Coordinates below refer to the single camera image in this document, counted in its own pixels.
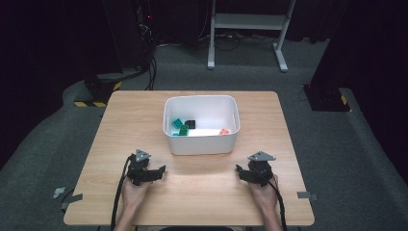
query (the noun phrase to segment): toy block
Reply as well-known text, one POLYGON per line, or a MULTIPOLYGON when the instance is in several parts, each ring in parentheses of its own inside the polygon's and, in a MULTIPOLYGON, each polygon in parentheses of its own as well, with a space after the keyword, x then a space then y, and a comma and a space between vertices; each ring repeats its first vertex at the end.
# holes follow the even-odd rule
POLYGON ((180 129, 181 126, 183 125, 183 122, 180 120, 180 118, 177 118, 176 120, 173 121, 173 127, 176 129, 180 129))
POLYGON ((186 136, 189 134, 189 125, 182 125, 180 128, 179 136, 186 136))
POLYGON ((186 120, 184 125, 189 125, 189 129, 195 129, 195 120, 186 120))
POLYGON ((229 131, 226 130, 225 128, 222 128, 221 131, 219 131, 219 134, 220 134, 220 135, 228 135, 228 134, 229 134, 229 131))

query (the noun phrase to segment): metal leg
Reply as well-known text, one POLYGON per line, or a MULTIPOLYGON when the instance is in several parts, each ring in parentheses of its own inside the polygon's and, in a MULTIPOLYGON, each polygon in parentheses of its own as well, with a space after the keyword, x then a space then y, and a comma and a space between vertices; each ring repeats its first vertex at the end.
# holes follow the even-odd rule
POLYGON ((285 58, 283 58, 283 54, 282 54, 282 44, 283 44, 283 41, 285 40, 285 35, 286 35, 286 32, 288 31, 289 23, 291 22, 292 12, 293 12, 295 2, 296 0, 291 0, 291 3, 288 8, 288 12, 286 14, 285 22, 283 24, 282 31, 279 36, 278 43, 273 44, 273 50, 275 51, 275 55, 278 60, 279 67, 282 72, 288 71, 288 66, 286 65, 285 58))
POLYGON ((216 67, 216 50, 214 46, 216 32, 216 0, 213 0, 213 8, 211 14, 211 33, 210 33, 210 46, 208 49, 208 69, 214 69, 216 67))

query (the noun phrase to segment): green block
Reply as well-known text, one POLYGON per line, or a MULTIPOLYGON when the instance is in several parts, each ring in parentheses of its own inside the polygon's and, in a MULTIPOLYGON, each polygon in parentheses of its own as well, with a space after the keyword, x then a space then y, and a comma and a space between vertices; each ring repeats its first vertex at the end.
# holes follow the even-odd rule
POLYGON ((180 129, 181 126, 183 125, 183 122, 180 120, 180 118, 177 118, 176 120, 173 121, 173 126, 176 129, 180 129))
POLYGON ((189 134, 189 125, 181 125, 179 136, 186 136, 189 134))

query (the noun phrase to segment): white metal stand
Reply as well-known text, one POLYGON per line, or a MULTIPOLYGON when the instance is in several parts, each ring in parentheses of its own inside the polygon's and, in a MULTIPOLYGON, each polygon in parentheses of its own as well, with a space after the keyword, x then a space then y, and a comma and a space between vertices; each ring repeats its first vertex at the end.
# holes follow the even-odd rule
POLYGON ((281 31, 279 40, 273 44, 273 50, 282 72, 288 71, 285 59, 282 54, 282 44, 285 39, 292 12, 296 0, 291 0, 288 11, 285 15, 265 15, 265 14, 238 14, 238 13, 216 13, 216 0, 213 0, 211 17, 210 46, 208 51, 208 68, 214 69, 215 62, 215 30, 216 28, 229 29, 254 29, 281 31))

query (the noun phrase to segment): human arm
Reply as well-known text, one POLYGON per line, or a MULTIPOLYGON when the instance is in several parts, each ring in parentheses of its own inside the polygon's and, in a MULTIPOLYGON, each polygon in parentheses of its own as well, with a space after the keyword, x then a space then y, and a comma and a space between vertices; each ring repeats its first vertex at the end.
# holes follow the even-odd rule
MULTIPOLYGON (((273 175, 273 178, 269 182, 277 188, 278 177, 273 175)), ((276 205, 278 198, 276 192, 270 185, 261 187, 260 184, 248 183, 249 188, 252 191, 255 204, 260 209, 262 219, 266 231, 281 231, 282 227, 279 222, 279 217, 276 213, 276 205)))
POLYGON ((151 184, 151 182, 146 182, 140 186, 136 186, 129 178, 125 178, 121 189, 123 210, 116 222, 115 231, 130 230, 132 222, 135 219, 135 215, 138 212, 138 209, 146 195, 146 191, 151 184))

